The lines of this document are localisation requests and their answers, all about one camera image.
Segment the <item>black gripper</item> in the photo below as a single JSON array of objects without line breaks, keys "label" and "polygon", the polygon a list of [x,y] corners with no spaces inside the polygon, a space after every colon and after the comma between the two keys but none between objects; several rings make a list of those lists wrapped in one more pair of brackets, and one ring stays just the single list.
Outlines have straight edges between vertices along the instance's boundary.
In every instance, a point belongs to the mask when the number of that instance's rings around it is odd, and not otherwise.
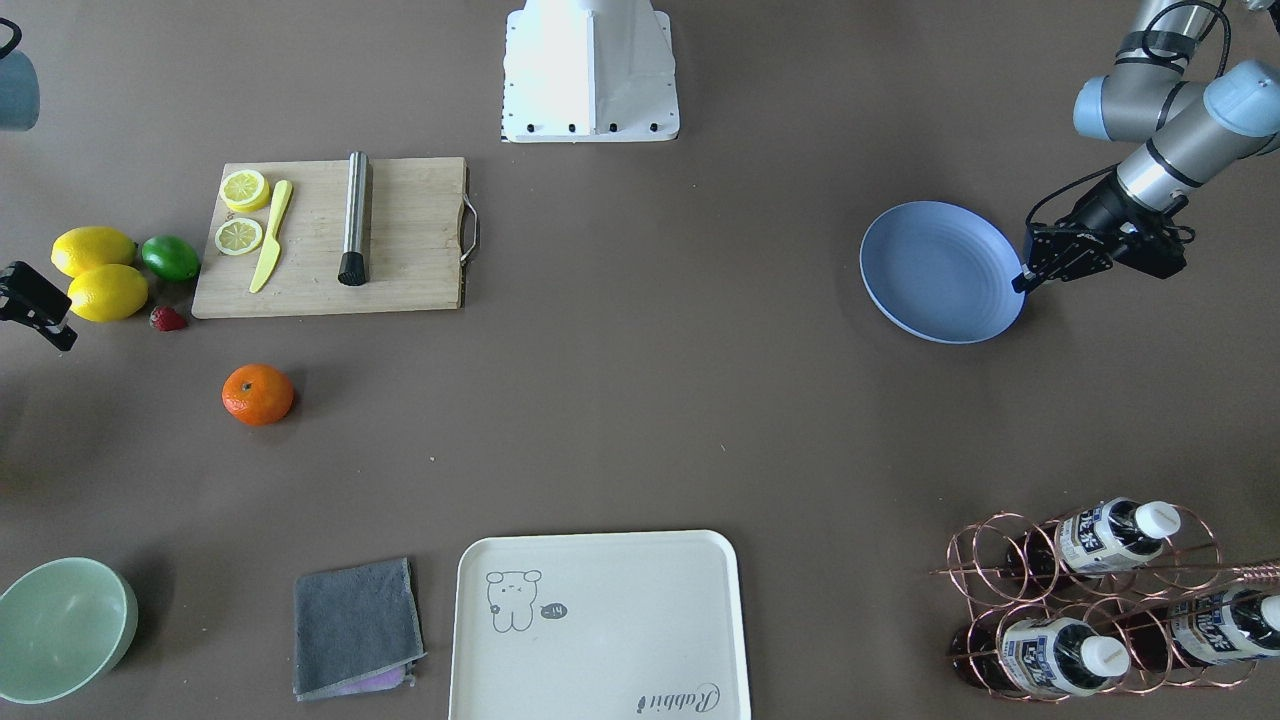
[{"label": "black gripper", "polygon": [[1140,237],[1125,232],[1134,202],[1116,176],[1107,176],[1087,191],[1071,211],[1053,224],[1034,215],[1050,200],[1082,184],[1078,179],[1046,196],[1027,215],[1027,268],[1011,281],[1016,293],[1029,293],[1047,281],[1075,281],[1108,270],[1115,263],[1140,268]]}]

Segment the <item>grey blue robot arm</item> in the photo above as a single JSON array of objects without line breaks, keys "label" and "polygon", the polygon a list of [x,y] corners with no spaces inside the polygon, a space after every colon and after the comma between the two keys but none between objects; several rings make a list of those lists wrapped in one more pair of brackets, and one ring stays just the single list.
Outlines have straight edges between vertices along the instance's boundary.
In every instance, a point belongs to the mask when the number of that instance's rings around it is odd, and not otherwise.
[{"label": "grey blue robot arm", "polygon": [[1277,149],[1277,69],[1221,61],[1207,83],[1185,70],[1221,4],[1144,1],[1107,76],[1076,96],[1079,135],[1134,143],[1120,163],[1084,178],[1088,190],[1052,223],[1027,219],[1027,256],[1012,288],[1029,293],[1123,264],[1160,279],[1180,272],[1196,232],[1178,224],[1190,195],[1234,161]]}]

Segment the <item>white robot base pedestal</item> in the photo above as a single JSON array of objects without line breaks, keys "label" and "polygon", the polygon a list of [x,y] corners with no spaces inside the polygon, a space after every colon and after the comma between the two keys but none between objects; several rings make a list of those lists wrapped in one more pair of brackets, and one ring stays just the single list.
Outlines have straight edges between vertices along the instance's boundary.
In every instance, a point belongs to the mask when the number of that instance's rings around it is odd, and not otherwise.
[{"label": "white robot base pedestal", "polygon": [[526,1],[506,18],[503,70],[506,142],[680,135],[671,19],[649,1]]}]

